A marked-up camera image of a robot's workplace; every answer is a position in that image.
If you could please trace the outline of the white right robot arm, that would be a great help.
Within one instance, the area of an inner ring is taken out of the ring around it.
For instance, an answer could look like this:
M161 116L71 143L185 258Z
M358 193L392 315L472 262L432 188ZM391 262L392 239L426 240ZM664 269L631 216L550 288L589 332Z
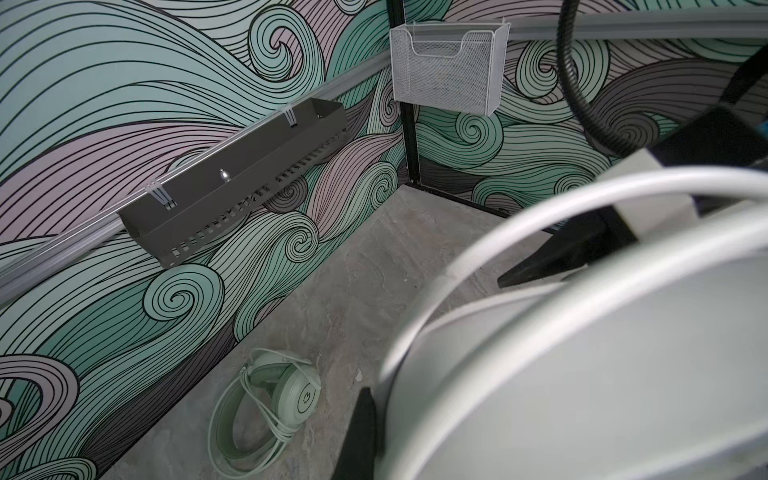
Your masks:
M572 40L578 6L576 1L561 5L556 34L557 73L567 104L586 132L621 158L602 174L602 179L683 166L767 168L766 134L734 110L738 101L766 75L765 48L736 70L713 107L656 143L639 147L600 120L577 85ZM683 195L591 209L567 220L538 250L502 274L498 285L511 287L590 265L665 227L696 222L700 205L712 212L725 204L710 197Z

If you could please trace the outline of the mint green headphones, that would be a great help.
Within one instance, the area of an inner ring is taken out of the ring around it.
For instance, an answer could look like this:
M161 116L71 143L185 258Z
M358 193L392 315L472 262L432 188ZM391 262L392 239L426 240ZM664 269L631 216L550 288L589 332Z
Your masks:
M247 479L274 464L315 412L322 391L312 361L288 350L256 347L216 402L208 427L207 452L226 479ZM252 401L271 433L262 446L245 450L234 439L243 401Z

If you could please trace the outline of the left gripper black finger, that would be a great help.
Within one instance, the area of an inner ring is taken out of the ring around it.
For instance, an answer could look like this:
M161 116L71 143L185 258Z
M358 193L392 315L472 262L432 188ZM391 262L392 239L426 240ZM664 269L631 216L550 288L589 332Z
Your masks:
M332 480L373 480L377 453L377 414L372 391L360 390Z

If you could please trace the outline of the white headphones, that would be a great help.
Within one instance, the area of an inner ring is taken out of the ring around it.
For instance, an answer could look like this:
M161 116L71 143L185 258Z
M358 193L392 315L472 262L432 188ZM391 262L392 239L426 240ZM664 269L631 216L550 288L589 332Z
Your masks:
M437 309L556 221L684 195L735 206L565 281ZM377 479L736 479L767 469L767 176L679 167L505 221L404 314L374 390Z

